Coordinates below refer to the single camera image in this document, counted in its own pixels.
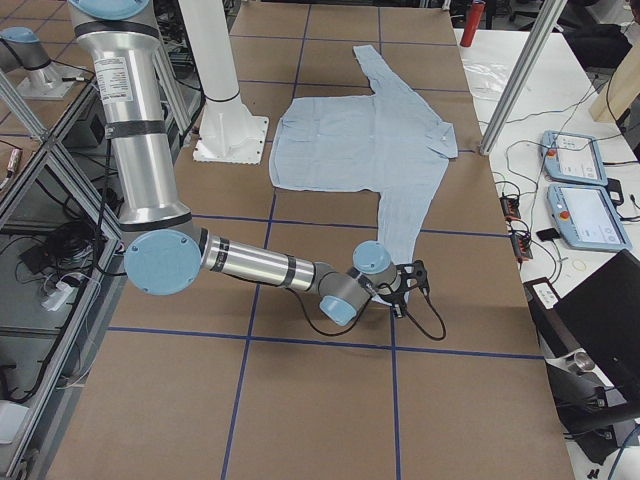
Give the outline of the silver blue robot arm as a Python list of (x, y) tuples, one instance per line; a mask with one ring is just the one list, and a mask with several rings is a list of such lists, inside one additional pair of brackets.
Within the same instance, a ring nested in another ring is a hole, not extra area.
[(338, 325), (359, 317), (373, 298), (397, 317), (408, 313), (410, 291), (429, 292), (421, 261), (394, 264), (377, 242), (354, 251), (340, 273), (322, 262), (230, 241), (196, 226), (180, 201), (160, 105), (154, 60), (161, 50), (148, 1), (74, 1), (78, 43), (91, 55), (107, 120), (105, 136), (118, 165), (125, 206), (119, 222), (129, 280), (153, 295), (190, 286), (201, 270), (320, 297), (322, 312)]

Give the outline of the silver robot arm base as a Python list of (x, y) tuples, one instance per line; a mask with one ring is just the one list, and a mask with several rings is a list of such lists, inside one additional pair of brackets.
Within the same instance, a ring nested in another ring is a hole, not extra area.
[(22, 69), (26, 77), (17, 91), (30, 100), (62, 100), (72, 88), (53, 63), (40, 39), (27, 27), (9, 27), (1, 31), (1, 71)]

